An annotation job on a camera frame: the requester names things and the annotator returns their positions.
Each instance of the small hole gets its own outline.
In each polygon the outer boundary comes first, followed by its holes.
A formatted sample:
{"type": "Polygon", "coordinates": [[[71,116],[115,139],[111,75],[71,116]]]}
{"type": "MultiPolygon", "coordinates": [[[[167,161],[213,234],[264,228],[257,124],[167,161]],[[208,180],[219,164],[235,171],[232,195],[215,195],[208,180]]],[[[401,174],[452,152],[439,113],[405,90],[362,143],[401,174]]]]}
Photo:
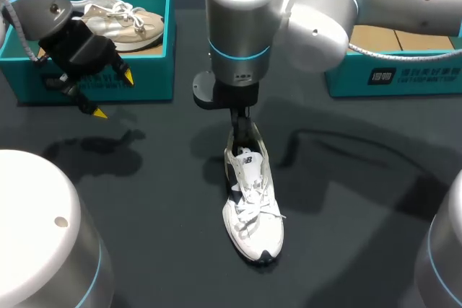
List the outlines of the small hole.
{"type": "Polygon", "coordinates": [[[69,224],[67,222],[67,220],[65,220],[65,218],[63,218],[62,216],[59,216],[55,219],[55,224],[59,227],[68,227],[69,224]]]}

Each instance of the white sneaker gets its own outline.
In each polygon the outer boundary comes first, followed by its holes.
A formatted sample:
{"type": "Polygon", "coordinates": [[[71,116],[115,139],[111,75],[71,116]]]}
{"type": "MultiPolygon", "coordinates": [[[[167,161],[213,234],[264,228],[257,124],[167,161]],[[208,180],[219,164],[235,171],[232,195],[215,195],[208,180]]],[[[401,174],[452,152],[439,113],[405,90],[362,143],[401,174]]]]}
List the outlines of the white sneaker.
{"type": "Polygon", "coordinates": [[[162,42],[164,19],[121,0],[73,1],[75,12],[96,35],[111,39],[118,52],[142,50],[162,42]]]}
{"type": "Polygon", "coordinates": [[[223,220],[232,242],[247,259],[268,263],[276,258],[284,240],[284,216],[274,197],[268,153],[254,123],[254,144],[232,153],[231,131],[225,149],[225,172],[229,182],[223,220]]]}

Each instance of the teal storage bin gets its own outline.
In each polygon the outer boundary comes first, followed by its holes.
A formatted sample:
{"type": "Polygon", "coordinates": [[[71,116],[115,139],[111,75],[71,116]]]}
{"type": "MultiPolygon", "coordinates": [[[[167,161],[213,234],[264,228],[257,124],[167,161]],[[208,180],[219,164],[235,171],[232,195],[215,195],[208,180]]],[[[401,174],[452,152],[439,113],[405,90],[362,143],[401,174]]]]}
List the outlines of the teal storage bin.
{"type": "MultiPolygon", "coordinates": [[[[171,100],[175,75],[175,12],[172,0],[123,0],[134,6],[144,7],[149,12],[165,18],[162,53],[159,55],[131,54],[122,59],[130,67],[135,86],[127,87],[120,81],[111,67],[98,75],[85,77],[80,87],[85,95],[96,102],[130,102],[171,100]]],[[[37,54],[35,42],[30,47],[37,54]]],[[[22,104],[63,104],[69,99],[60,92],[48,90],[45,81],[51,76],[60,76],[62,71],[48,59],[37,68],[25,55],[16,31],[10,27],[3,48],[0,50],[0,69],[22,104]]]]}
{"type": "MultiPolygon", "coordinates": [[[[451,50],[381,52],[433,56],[451,50]]],[[[332,97],[378,97],[462,93],[462,56],[433,62],[384,61],[348,52],[336,69],[326,72],[332,97]]]]}

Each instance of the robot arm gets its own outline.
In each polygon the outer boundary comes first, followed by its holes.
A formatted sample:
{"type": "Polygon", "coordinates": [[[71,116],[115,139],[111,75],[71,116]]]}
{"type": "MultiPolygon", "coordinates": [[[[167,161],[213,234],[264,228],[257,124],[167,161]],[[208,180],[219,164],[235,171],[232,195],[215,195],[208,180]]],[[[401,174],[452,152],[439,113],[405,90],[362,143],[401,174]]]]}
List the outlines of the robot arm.
{"type": "Polygon", "coordinates": [[[344,59],[355,25],[462,35],[462,0],[206,0],[215,77],[231,86],[263,78],[279,30],[292,63],[322,72],[344,59]]]}
{"type": "Polygon", "coordinates": [[[83,113],[105,117],[78,88],[83,76],[97,74],[111,65],[117,75],[128,85],[133,85],[131,72],[116,52],[113,42],[94,35],[82,21],[73,20],[69,0],[0,0],[3,15],[14,25],[26,53],[37,65],[38,61],[28,48],[26,40],[38,41],[39,46],[63,71],[57,85],[65,95],[73,99],[83,113]]]}

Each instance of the white shoelace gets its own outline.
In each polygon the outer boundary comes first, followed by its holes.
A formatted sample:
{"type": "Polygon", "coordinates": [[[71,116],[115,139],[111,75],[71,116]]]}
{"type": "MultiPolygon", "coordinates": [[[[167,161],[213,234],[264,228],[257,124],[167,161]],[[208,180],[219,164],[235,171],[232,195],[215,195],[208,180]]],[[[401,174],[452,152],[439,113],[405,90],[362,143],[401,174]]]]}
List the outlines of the white shoelace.
{"type": "Polygon", "coordinates": [[[136,14],[137,11],[146,11],[142,7],[133,7],[133,5],[126,3],[121,0],[116,0],[117,2],[113,5],[112,9],[106,9],[101,6],[101,9],[104,9],[108,12],[108,17],[122,17],[124,21],[128,19],[133,20],[133,26],[136,31],[144,30],[144,21],[143,19],[136,14]]]}
{"type": "Polygon", "coordinates": [[[272,214],[280,218],[285,218],[282,214],[272,211],[270,207],[268,193],[263,187],[262,177],[256,180],[252,188],[245,189],[244,204],[236,205],[237,218],[240,222],[247,224],[254,220],[260,213],[272,214]]]}

